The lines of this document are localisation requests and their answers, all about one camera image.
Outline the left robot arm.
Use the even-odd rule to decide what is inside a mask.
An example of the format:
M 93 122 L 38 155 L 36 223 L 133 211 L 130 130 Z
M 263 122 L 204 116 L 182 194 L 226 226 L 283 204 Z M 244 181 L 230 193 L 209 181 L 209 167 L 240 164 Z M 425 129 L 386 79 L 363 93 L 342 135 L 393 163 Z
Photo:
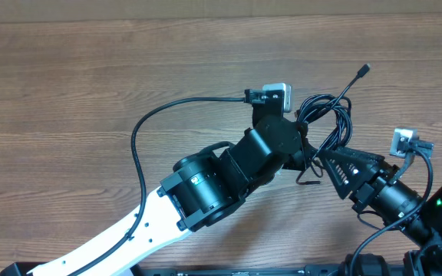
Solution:
M 301 169 L 307 123 L 266 116 L 236 144 L 181 159 L 138 207 L 72 252 L 47 263 L 13 263 L 3 275 L 129 275 L 155 251 L 234 213 L 283 167 Z

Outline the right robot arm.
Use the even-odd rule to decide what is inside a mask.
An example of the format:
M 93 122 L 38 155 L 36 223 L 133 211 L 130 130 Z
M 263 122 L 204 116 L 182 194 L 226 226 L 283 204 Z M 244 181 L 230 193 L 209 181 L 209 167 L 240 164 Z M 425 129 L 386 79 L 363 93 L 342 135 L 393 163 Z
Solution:
M 404 256 L 404 275 L 442 275 L 442 186 L 432 190 L 434 172 L 430 161 L 432 144 L 410 143 L 401 152 L 401 167 L 388 164 L 383 156 L 348 147 L 322 150 L 318 158 L 335 190 L 353 202 L 358 214 L 381 217 L 384 226 L 366 238 L 343 264 L 342 275 L 366 275 L 380 264 L 376 257 L 365 261 L 363 249 L 378 236 L 399 231 L 418 246 Z M 401 177 L 419 156 L 427 167 L 427 184 L 423 195 L 401 181 Z

